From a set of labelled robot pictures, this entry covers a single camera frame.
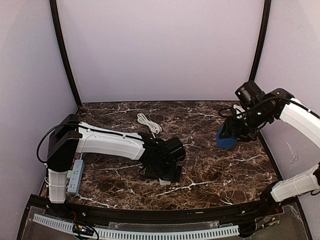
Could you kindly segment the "dark blue cube plug adapter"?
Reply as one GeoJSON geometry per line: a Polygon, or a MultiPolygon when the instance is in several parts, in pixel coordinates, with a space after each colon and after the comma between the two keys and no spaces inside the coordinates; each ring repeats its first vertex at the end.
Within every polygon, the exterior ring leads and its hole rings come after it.
{"type": "Polygon", "coordinates": [[[231,149],[236,143],[237,138],[234,136],[222,138],[221,133],[223,132],[223,127],[216,134],[216,146],[221,149],[231,149]]]}

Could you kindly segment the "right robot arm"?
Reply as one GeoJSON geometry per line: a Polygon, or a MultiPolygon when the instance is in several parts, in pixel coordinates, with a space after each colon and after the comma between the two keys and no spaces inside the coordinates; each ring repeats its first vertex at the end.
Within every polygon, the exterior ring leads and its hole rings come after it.
{"type": "MultiPolygon", "coordinates": [[[[298,130],[317,147],[320,145],[320,117],[304,106],[294,95],[277,88],[265,93],[254,82],[246,82],[235,91],[241,106],[229,107],[230,115],[219,110],[220,117],[225,119],[216,134],[216,145],[222,149],[231,149],[237,142],[256,140],[258,132],[274,120],[298,130]]],[[[260,196],[266,203],[280,203],[291,197],[306,193],[320,192],[320,165],[286,180],[271,184],[260,196]]]]}

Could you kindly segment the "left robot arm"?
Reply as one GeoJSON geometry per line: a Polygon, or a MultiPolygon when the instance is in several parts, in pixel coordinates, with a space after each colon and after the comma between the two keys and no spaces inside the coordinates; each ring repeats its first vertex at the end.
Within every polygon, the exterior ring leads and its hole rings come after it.
{"type": "Polygon", "coordinates": [[[144,177],[157,179],[160,185],[178,183],[182,168],[177,163],[186,158],[183,143],[178,137],[167,140],[151,133],[126,133],[100,128],[69,114],[45,135],[48,140],[47,158],[48,197],[53,204],[63,204],[66,192],[79,191],[79,175],[83,161],[75,154],[95,153],[118,156],[142,164],[144,177]]]}

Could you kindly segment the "white power strip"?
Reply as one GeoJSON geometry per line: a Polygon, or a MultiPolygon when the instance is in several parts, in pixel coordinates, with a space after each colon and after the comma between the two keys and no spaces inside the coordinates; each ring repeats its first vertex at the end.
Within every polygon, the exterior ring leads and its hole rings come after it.
{"type": "Polygon", "coordinates": [[[159,178],[158,181],[159,181],[159,184],[161,186],[167,186],[167,185],[170,185],[172,183],[170,180],[163,180],[161,178],[159,178]]]}

